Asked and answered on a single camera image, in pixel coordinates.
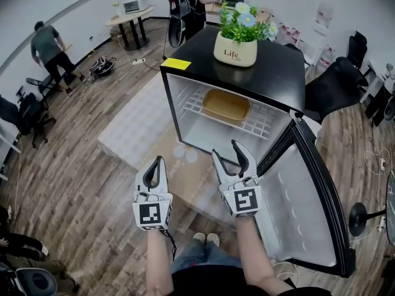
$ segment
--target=backpack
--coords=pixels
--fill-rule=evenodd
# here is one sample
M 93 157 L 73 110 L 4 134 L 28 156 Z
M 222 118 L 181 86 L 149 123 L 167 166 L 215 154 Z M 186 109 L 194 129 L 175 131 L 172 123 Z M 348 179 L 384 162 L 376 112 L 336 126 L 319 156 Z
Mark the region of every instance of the backpack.
M 93 82 L 97 78 L 109 75 L 114 67 L 114 63 L 115 61 L 108 59 L 108 57 L 100 57 L 89 69 L 88 80 Z

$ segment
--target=office chair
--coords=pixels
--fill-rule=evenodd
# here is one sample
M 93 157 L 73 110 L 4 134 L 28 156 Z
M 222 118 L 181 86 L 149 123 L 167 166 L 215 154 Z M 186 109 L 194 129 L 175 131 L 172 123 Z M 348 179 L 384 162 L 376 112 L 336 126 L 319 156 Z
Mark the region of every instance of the office chair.
M 55 123 L 53 117 L 49 117 L 44 105 L 36 100 L 33 93 L 25 96 L 22 89 L 18 91 L 20 107 L 5 100 L 0 96 L 0 118 L 14 124 L 22 135 L 29 135 L 33 129 L 33 141 L 31 145 L 36 148 L 35 140 L 40 134 L 47 143 L 44 127 L 49 122 Z
M 26 82 L 38 88 L 38 91 L 43 96 L 43 101 L 47 105 L 47 108 L 49 108 L 47 98 L 56 91 L 60 92 L 57 83 L 55 83 L 54 79 L 50 75 L 47 76 L 43 81 L 33 78 L 26 78 Z
M 357 31 L 354 36 L 350 36 L 347 58 L 357 69 L 361 68 L 367 50 L 367 40 L 364 35 Z
M 33 93 L 25 96 L 20 101 L 19 113 L 22 116 L 22 120 L 28 128 L 33 128 L 33 140 L 31 145 L 36 148 L 35 140 L 38 135 L 41 135 L 44 142 L 47 143 L 44 127 L 49 122 L 56 123 L 55 118 L 49 117 L 44 105 L 37 101 L 36 96 Z
M 305 114 L 322 124 L 330 113 L 359 102 L 358 85 L 367 81 L 345 57 L 339 57 L 317 79 L 306 86 Z
M 57 285 L 54 276 L 45 269 L 20 268 L 12 270 L 0 262 L 0 285 L 5 296 L 54 296 Z

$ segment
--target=shelf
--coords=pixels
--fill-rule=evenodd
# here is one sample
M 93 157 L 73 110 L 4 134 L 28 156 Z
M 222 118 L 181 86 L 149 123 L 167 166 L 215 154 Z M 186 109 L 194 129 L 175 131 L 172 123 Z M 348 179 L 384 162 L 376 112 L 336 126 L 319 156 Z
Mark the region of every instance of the shelf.
M 229 120 L 224 120 L 220 115 L 214 115 L 203 108 L 204 97 L 210 90 L 210 87 L 199 85 L 185 102 L 183 109 L 214 119 L 259 138 L 269 140 L 275 118 L 275 111 L 273 109 L 249 100 L 251 107 L 247 117 L 243 121 L 230 122 Z

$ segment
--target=power strip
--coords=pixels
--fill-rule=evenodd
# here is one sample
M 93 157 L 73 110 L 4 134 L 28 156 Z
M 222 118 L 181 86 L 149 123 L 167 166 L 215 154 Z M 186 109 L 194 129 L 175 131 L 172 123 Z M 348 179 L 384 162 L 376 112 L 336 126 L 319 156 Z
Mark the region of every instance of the power strip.
M 378 233 L 381 234 L 381 232 L 383 231 L 383 229 L 385 228 L 385 223 L 386 223 L 386 219 L 384 216 L 381 216 L 380 218 L 380 224 L 378 225 Z
M 142 59 L 139 59 L 139 60 L 135 59 L 131 64 L 132 64 L 133 66 L 135 66 L 135 65 L 141 65 L 141 64 L 143 64 L 143 63 L 145 63 L 145 62 L 146 62 L 146 59 L 145 59 L 145 58 L 142 58 Z

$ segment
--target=hand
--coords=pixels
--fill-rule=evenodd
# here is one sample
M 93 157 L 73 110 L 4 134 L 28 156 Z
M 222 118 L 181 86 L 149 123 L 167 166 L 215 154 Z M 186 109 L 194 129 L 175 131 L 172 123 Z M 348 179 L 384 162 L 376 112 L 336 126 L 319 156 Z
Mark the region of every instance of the hand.
M 5 240 L 5 238 L 0 239 L 0 247 L 8 247 L 8 240 Z

